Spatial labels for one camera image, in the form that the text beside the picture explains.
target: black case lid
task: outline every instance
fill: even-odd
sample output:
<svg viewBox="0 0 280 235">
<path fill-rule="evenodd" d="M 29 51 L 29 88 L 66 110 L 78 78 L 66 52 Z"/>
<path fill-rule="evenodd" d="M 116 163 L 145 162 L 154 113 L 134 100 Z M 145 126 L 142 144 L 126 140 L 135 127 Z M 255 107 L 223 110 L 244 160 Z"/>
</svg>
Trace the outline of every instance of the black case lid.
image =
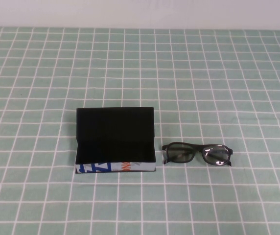
<svg viewBox="0 0 280 235">
<path fill-rule="evenodd" d="M 154 109 L 77 108 L 76 164 L 155 162 Z"/>
</svg>

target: table surface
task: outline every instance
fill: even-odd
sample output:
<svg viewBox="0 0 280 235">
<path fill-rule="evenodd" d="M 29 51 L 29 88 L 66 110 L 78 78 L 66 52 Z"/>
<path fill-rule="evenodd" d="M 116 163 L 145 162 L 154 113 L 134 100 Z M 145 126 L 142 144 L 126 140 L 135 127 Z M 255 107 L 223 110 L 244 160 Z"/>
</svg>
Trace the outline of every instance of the table surface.
<svg viewBox="0 0 280 235">
<path fill-rule="evenodd" d="M 76 108 L 120 106 L 154 107 L 156 172 L 74 174 Z M 0 235 L 75 233 L 280 234 L 280 31 L 0 27 Z"/>
</svg>

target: case exterior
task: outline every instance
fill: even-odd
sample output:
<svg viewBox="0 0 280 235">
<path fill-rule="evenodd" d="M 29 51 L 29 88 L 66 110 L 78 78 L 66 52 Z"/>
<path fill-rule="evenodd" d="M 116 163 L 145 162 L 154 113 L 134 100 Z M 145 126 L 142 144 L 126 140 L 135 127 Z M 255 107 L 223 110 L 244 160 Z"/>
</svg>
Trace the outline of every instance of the case exterior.
<svg viewBox="0 0 280 235">
<path fill-rule="evenodd" d="M 155 171 L 154 109 L 78 108 L 76 173 Z"/>
</svg>

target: eyeglass temple arm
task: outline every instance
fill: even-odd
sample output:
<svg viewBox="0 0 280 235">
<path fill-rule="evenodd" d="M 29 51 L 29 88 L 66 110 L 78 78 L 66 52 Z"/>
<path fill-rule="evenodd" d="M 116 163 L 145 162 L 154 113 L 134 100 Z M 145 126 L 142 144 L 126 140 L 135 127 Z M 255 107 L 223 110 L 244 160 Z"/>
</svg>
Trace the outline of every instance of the eyeglass temple arm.
<svg viewBox="0 0 280 235">
<path fill-rule="evenodd" d="M 166 149 L 167 149 L 167 145 L 164 145 L 164 146 L 162 147 L 162 150 L 166 150 Z M 191 153 L 192 153 L 192 151 L 191 151 L 190 148 L 179 148 L 179 147 L 177 147 L 177 148 L 173 148 L 173 149 L 174 149 L 174 150 L 188 150 L 188 152 L 185 153 L 185 155 L 191 154 Z M 224 161 L 225 161 L 224 159 L 222 159 L 222 158 L 220 158 L 220 157 L 218 157 L 218 156 L 212 155 L 212 154 L 209 154 L 209 156 L 211 156 L 212 158 L 215 158 L 215 159 L 217 159 L 217 160 L 219 160 L 219 161 L 221 161 L 221 162 L 224 162 Z M 168 157 L 167 159 L 164 160 L 163 163 L 166 164 L 166 163 L 168 163 L 168 162 L 171 162 L 172 159 L 174 159 L 174 158 L 176 158 L 176 157 L 177 157 L 177 156 L 174 156 L 174 157 L 171 157 L 171 158 Z M 227 165 L 232 166 L 231 161 L 228 161 Z"/>
</svg>

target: eyeglass lens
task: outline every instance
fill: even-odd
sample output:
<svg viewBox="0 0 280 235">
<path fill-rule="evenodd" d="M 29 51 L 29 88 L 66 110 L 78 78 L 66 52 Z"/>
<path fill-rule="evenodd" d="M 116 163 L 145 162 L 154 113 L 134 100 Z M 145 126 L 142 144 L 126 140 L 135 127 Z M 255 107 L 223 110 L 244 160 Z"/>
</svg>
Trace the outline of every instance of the eyeglass lens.
<svg viewBox="0 0 280 235">
<path fill-rule="evenodd" d="M 223 146 L 209 146 L 203 149 L 202 155 L 213 165 L 222 165 L 229 159 L 229 151 Z"/>
<path fill-rule="evenodd" d="M 195 150 L 191 146 L 185 144 L 171 144 L 167 149 L 169 158 L 175 163 L 187 162 L 195 153 Z"/>
</svg>

